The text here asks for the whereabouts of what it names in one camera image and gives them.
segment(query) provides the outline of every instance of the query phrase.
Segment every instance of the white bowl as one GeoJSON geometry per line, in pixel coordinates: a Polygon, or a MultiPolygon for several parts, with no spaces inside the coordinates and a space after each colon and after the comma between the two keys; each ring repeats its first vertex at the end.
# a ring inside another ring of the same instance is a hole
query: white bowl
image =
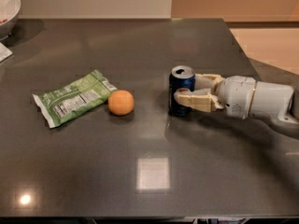
{"type": "Polygon", "coordinates": [[[0,41],[8,38],[21,9],[21,0],[0,0],[0,41]]]}

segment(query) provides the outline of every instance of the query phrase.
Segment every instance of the soda can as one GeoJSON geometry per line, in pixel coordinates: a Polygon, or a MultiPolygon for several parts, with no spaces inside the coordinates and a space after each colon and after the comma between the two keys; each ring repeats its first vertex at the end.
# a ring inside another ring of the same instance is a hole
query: soda can
{"type": "Polygon", "coordinates": [[[194,91],[195,73],[186,65],[179,65],[172,69],[169,76],[169,113],[175,116],[186,116],[192,110],[184,105],[179,105],[175,100],[174,93],[177,89],[187,88],[194,91]]]}

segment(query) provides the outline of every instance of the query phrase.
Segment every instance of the orange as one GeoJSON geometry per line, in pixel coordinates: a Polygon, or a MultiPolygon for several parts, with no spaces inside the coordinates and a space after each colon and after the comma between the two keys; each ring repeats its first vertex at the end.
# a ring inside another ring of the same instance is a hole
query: orange
{"type": "Polygon", "coordinates": [[[108,98],[108,108],[117,116],[124,116],[134,109],[134,98],[129,91],[114,91],[108,98]]]}

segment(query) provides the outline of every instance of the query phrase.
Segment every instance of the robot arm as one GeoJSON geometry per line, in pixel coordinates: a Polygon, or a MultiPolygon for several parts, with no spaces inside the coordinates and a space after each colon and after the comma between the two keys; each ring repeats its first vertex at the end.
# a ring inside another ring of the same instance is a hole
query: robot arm
{"type": "Polygon", "coordinates": [[[176,101],[204,112],[223,109],[227,117],[267,120],[271,127],[299,133],[299,87],[258,82],[251,77],[196,75],[194,92],[179,89],[176,101]]]}

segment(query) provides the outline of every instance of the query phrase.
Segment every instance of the snack bag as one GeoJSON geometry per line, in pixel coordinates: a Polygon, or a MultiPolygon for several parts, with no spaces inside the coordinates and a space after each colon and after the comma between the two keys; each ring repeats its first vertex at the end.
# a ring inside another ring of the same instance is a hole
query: snack bag
{"type": "Polygon", "coordinates": [[[33,96],[50,128],[55,128],[104,103],[116,89],[94,70],[59,90],[33,96]]]}

